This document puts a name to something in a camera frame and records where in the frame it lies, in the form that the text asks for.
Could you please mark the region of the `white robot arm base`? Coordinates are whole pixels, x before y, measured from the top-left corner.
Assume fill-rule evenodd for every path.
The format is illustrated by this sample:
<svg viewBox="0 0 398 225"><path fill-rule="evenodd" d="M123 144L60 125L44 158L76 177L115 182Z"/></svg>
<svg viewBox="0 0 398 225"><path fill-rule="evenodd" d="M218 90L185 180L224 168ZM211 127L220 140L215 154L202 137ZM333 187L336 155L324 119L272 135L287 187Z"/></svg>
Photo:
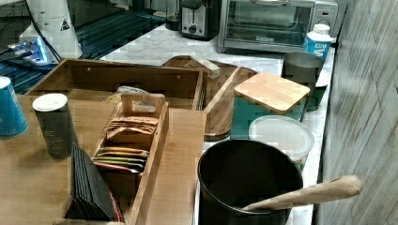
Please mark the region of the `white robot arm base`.
<svg viewBox="0 0 398 225"><path fill-rule="evenodd" d="M31 23L20 35L33 40L35 53L26 59L38 66L79 58L83 52L69 15L67 0L25 0Z"/></svg>

